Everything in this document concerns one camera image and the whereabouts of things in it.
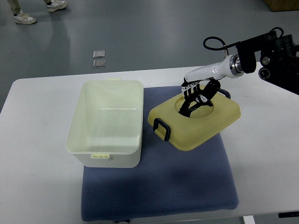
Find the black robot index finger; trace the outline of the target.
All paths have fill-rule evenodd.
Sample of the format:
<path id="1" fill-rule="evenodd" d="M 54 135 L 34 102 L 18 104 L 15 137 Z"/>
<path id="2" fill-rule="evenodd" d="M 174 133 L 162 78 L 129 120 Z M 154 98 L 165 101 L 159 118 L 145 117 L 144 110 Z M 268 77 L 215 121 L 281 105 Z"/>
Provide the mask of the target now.
<path id="1" fill-rule="evenodd" d="M 187 117 L 190 117 L 191 113 L 202 105 L 200 96 L 203 94 L 203 89 L 200 88 L 200 84 L 191 84 L 191 85 L 192 85 L 192 94 L 190 96 L 191 104 L 189 106 L 189 109 L 186 112 Z"/>

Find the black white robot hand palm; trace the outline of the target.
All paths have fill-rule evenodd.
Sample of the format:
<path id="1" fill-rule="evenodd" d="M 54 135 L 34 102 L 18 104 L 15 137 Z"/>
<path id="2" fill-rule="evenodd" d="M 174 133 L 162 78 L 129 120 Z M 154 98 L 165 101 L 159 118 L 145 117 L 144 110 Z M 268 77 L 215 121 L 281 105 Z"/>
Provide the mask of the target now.
<path id="1" fill-rule="evenodd" d="M 188 72 L 184 77 L 182 87 L 191 83 L 210 80 L 220 80 L 224 77 L 237 78 L 244 74 L 239 57 L 226 57 L 220 63 L 206 65 Z"/>

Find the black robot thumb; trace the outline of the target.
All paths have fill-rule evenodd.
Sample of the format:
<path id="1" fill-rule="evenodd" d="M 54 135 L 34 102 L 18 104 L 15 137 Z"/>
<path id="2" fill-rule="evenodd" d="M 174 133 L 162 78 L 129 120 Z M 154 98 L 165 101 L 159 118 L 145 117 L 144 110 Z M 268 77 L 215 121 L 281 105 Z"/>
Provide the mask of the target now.
<path id="1" fill-rule="evenodd" d="M 217 91 L 220 89 L 220 82 L 215 79 L 211 79 L 203 89 L 203 94 L 200 96 L 200 100 L 202 102 L 201 106 L 209 106 L 212 107 L 213 104 L 211 99 L 215 96 Z"/>

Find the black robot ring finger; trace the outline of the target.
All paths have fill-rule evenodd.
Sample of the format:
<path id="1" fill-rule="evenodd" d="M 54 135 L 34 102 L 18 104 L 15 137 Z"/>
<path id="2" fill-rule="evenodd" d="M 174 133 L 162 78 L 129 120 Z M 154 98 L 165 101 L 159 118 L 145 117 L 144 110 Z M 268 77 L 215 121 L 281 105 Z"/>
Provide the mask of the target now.
<path id="1" fill-rule="evenodd" d="M 183 83 L 181 85 L 181 90 L 184 95 L 184 102 L 179 110 L 180 114 L 186 114 L 187 110 L 189 109 L 189 106 L 191 104 L 190 96 L 192 94 L 192 85 L 188 83 Z"/>

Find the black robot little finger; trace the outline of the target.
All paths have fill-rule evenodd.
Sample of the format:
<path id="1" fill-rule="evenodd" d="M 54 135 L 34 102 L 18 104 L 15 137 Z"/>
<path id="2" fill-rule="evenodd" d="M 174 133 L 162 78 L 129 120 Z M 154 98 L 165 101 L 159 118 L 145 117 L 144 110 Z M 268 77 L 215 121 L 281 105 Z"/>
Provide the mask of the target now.
<path id="1" fill-rule="evenodd" d="M 187 92 L 188 88 L 187 87 L 188 87 L 187 84 L 181 85 L 181 91 L 184 95 L 184 102 L 179 110 L 180 112 L 185 112 L 188 109 L 188 92 Z"/>

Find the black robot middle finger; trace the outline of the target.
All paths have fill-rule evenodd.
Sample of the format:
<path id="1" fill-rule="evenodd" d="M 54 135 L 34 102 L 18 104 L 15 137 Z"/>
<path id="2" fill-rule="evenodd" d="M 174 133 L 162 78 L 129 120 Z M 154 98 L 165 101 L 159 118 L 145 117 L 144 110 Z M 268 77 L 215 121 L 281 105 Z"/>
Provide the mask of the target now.
<path id="1" fill-rule="evenodd" d="M 182 115 L 185 117 L 190 117 L 191 113 L 198 109 L 199 104 L 196 103 L 191 108 L 189 107 L 192 102 L 196 102 L 196 97 L 198 96 L 198 82 L 183 82 L 182 93 L 184 95 L 184 103 L 182 104 Z"/>

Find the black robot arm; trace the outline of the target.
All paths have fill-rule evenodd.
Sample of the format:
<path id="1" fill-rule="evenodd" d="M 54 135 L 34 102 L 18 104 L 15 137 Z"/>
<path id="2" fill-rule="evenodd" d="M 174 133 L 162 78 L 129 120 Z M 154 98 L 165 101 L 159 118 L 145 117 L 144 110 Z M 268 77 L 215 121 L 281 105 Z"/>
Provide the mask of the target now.
<path id="1" fill-rule="evenodd" d="M 223 92 L 219 80 L 224 77 L 237 78 L 256 70 L 256 52 L 260 52 L 262 65 L 259 77 L 271 84 L 299 93 L 299 47 L 292 35 L 277 35 L 278 28 L 266 34 L 244 41 L 223 44 L 225 53 L 222 62 L 206 65 L 188 72 L 181 85 L 184 101 L 179 113 L 190 117 L 202 106 L 212 106 L 212 98 Z"/>

